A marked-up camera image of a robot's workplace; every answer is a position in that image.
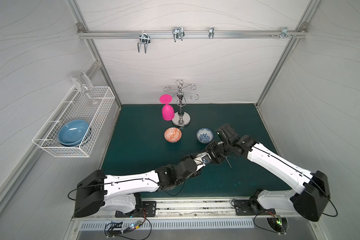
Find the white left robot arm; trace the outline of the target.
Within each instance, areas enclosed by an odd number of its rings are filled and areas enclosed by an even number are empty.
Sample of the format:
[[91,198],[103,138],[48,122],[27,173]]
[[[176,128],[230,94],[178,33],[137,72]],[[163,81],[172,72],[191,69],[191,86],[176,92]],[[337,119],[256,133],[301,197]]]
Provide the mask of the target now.
[[75,218],[91,216],[100,210],[131,214],[141,210],[141,193],[165,192],[198,176],[212,161],[206,152],[190,155],[177,165],[167,165],[150,172],[113,176],[96,170],[78,183],[75,198]]

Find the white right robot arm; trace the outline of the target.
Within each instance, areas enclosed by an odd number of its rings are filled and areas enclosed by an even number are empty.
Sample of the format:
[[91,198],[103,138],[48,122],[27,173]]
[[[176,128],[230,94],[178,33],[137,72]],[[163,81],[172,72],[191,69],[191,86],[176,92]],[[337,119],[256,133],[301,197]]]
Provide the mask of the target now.
[[290,190],[258,190],[251,196],[250,208],[254,212],[266,209],[294,211],[311,222],[317,222],[330,202],[328,177],[321,171],[315,173],[300,168],[253,141],[248,135],[224,142],[211,142],[206,148],[214,163],[229,154],[243,156],[263,167],[283,182]]

